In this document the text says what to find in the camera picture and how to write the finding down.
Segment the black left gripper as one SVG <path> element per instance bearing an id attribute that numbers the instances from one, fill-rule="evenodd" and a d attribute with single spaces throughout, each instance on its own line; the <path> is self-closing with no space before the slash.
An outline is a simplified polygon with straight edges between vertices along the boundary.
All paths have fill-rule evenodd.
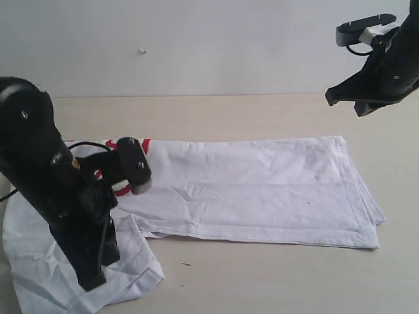
<path id="1" fill-rule="evenodd" d="M 85 291 L 106 282 L 101 265 L 120 260 L 109 215 L 117 162 L 110 149 L 75 157 L 56 130 L 16 133 L 16 187 L 47 221 Z"/>

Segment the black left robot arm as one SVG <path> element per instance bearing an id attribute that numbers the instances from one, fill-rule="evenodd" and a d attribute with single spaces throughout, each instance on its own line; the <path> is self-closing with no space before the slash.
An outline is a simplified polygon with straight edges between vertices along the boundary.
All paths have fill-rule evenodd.
<path id="1" fill-rule="evenodd" d="M 103 285 L 102 266 L 120 258 L 110 219 L 115 193 L 72 155 L 50 96 L 21 78 L 1 78 L 1 172 L 46 220 L 79 285 Z"/>

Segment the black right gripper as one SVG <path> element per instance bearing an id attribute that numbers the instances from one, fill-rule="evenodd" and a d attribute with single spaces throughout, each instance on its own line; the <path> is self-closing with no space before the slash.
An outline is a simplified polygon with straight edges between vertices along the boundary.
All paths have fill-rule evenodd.
<path id="1" fill-rule="evenodd" d="M 329 88 L 330 106 L 353 102 L 358 117 L 398 103 L 418 88 L 418 10 L 411 9 L 400 27 L 389 31 L 377 47 L 378 61 Z"/>

